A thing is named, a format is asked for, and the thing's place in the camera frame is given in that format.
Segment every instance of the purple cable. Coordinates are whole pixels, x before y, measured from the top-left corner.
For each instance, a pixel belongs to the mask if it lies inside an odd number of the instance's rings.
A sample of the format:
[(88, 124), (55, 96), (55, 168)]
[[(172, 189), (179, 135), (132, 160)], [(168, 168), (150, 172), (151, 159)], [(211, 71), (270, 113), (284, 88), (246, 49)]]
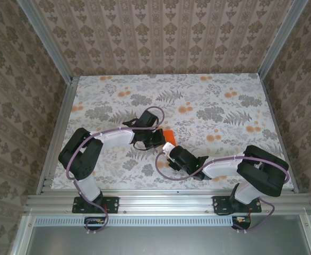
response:
[(243, 229), (241, 226), (239, 226), (239, 225), (237, 225), (237, 224), (234, 224), (235, 227), (239, 228), (239, 229), (242, 230), (243, 232), (253, 231), (253, 230), (259, 228), (260, 226), (262, 226), (262, 225), (270, 218), (270, 216), (273, 214), (273, 212), (274, 212), (274, 210), (275, 210), (275, 206), (274, 206), (273, 204), (271, 204), (271, 203), (269, 203), (269, 202), (263, 200), (262, 198), (259, 198), (259, 200), (260, 200), (261, 202), (263, 202), (263, 203), (265, 203), (265, 204), (271, 206), (271, 207), (272, 207), (271, 212), (270, 212), (260, 223), (258, 223), (258, 224), (257, 224), (256, 226), (254, 226), (254, 227), (251, 227), (251, 228), (248, 228), (248, 229)]
[[(95, 133), (95, 134), (92, 134), (90, 135), (89, 137), (87, 137), (80, 145), (79, 147), (75, 150), (73, 156), (71, 157), (70, 159), (70, 162), (68, 162), (68, 165), (67, 165), (67, 168), (66, 168), (66, 176), (69, 180), (73, 181), (74, 183), (74, 186), (76, 187), (76, 189), (78, 190), (79, 194), (82, 196), (82, 198), (89, 204), (93, 205), (93, 206), (96, 206), (98, 207), (100, 210), (102, 210), (102, 212), (105, 214), (105, 222), (104, 224), (102, 225), (102, 227), (100, 229), (98, 229), (98, 231), (102, 231), (105, 226), (107, 225), (108, 223), (108, 213), (106, 212), (105, 209), (103, 209), (100, 205), (97, 205), (96, 203), (93, 203), (92, 201), (90, 201), (88, 198), (86, 198), (86, 196), (81, 192), (79, 186), (76, 184), (75, 182), (75, 178), (72, 178), (70, 177), (70, 168), (71, 168), (71, 165), (73, 163), (73, 160), (75, 159), (76, 155), (79, 153), (79, 151), (81, 150), (81, 148), (89, 141), (91, 140), (93, 137), (97, 137), (98, 135), (103, 135), (103, 134), (106, 134), (106, 133), (110, 133), (110, 132), (115, 132), (115, 131), (122, 131), (122, 130), (154, 130), (156, 129), (157, 127), (159, 127), (162, 122), (164, 121), (165, 119), (165, 112), (163, 111), (163, 109), (161, 109), (160, 107), (158, 106), (151, 106), (149, 108), (146, 109), (149, 110), (149, 109), (159, 109), (161, 110), (161, 113), (162, 113), (162, 119), (161, 121), (155, 125), (155, 126), (151, 126), (151, 127), (118, 127), (116, 129), (111, 129), (111, 130), (106, 130), (106, 131), (102, 131), (102, 132), (98, 132), (98, 133)], [(94, 231), (91, 231), (88, 229), (88, 223), (91, 222), (91, 221), (94, 221), (95, 219), (89, 219), (86, 224), (85, 224), (85, 228), (87, 230), (87, 232), (92, 232), (94, 233)]]
[(168, 177), (166, 175), (164, 175), (162, 172), (160, 172), (160, 170), (158, 169), (158, 159), (159, 157), (163, 155), (163, 152), (159, 153), (156, 158), (155, 158), (155, 168), (157, 170), (157, 172), (162, 176), (164, 177), (165, 179), (168, 179), (168, 180), (171, 180), (171, 181), (183, 181), (183, 180), (186, 180), (192, 176), (194, 176), (195, 174), (199, 173), (200, 171), (202, 171), (205, 167), (213, 164), (213, 163), (216, 163), (216, 162), (221, 162), (221, 161), (228, 161), (228, 160), (234, 160), (234, 159), (248, 159), (248, 160), (255, 160), (255, 161), (259, 161), (259, 162), (262, 162), (262, 163), (266, 163), (266, 164), (269, 164), (269, 165), (272, 165), (276, 168), (278, 168), (279, 170), (281, 170), (283, 173), (285, 173), (286, 175), (286, 178), (285, 178), (285, 181), (284, 183), (287, 183), (289, 180), (290, 180), (290, 175), (288, 173), (288, 171), (286, 171), (283, 167), (281, 167), (280, 165), (274, 163), (274, 162), (271, 162), (271, 161), (268, 161), (268, 160), (265, 160), (265, 159), (261, 159), (261, 158), (253, 158), (253, 157), (245, 157), (245, 156), (233, 156), (233, 157), (225, 157), (225, 158), (216, 158), (212, 161), (209, 161), (207, 162), (206, 164), (204, 164), (202, 167), (200, 167), (198, 170), (196, 170), (194, 173), (188, 175), (188, 176), (185, 176), (185, 177), (182, 177), (182, 178), (171, 178), (171, 177)]

